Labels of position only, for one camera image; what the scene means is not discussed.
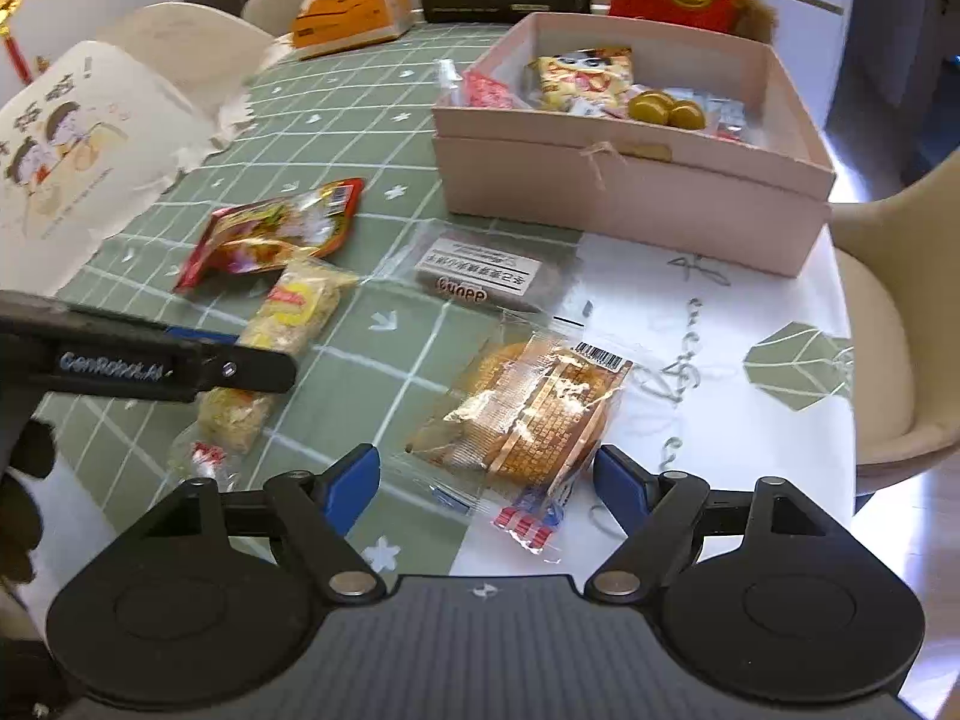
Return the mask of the left black gloved hand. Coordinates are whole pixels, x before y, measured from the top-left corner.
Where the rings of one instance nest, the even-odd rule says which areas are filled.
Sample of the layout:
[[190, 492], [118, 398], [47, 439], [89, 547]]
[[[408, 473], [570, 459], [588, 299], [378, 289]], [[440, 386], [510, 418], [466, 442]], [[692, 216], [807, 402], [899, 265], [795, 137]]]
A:
[[41, 509], [18, 475], [46, 479], [55, 465], [50, 422], [34, 416], [44, 398], [34, 387], [2, 387], [2, 587], [36, 578], [31, 553], [43, 539]]

